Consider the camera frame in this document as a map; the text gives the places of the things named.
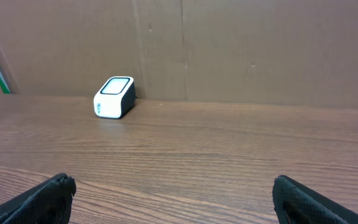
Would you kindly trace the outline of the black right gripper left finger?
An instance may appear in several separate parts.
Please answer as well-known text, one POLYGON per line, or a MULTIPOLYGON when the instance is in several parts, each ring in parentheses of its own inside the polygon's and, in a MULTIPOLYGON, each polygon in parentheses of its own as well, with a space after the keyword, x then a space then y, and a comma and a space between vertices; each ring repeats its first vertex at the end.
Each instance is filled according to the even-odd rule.
POLYGON ((61 173, 0 205, 0 224, 67 224, 71 217, 74 178, 61 173))

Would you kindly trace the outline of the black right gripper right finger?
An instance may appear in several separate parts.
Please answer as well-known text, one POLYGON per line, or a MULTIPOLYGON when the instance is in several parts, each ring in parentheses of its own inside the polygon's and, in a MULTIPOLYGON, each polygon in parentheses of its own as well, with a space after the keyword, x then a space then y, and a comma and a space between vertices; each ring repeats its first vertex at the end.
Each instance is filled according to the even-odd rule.
POLYGON ((279 224, 358 224, 358 214, 285 175, 272 190, 279 224))

